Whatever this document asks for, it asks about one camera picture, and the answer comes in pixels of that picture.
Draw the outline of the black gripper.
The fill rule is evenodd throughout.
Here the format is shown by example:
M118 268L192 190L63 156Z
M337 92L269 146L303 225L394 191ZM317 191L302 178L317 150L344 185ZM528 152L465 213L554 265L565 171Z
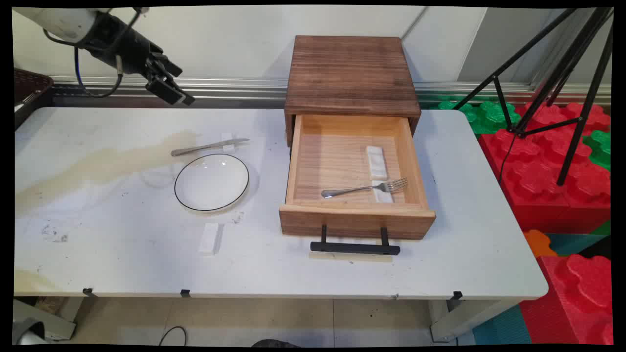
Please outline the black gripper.
M124 74L146 76L145 88L150 93L170 105L190 106L196 98L183 91L171 76L179 77L183 72L181 67L172 63L161 47L134 29L141 15L143 12L136 12L131 22L125 23L110 13L96 12L91 29L77 43L77 48L87 50L114 68L118 67L117 58L120 58Z

